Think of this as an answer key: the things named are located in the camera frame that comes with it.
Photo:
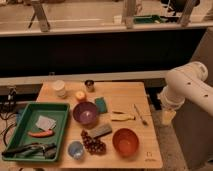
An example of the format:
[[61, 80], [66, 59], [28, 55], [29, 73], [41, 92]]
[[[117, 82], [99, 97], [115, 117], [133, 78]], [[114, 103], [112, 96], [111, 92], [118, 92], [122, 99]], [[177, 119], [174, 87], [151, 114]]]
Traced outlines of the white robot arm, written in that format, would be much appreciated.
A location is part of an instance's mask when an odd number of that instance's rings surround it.
[[170, 125], [188, 99], [213, 116], [213, 87], [205, 83], [207, 67], [198, 61], [173, 68], [166, 73], [166, 85], [158, 95], [163, 108], [161, 123]]

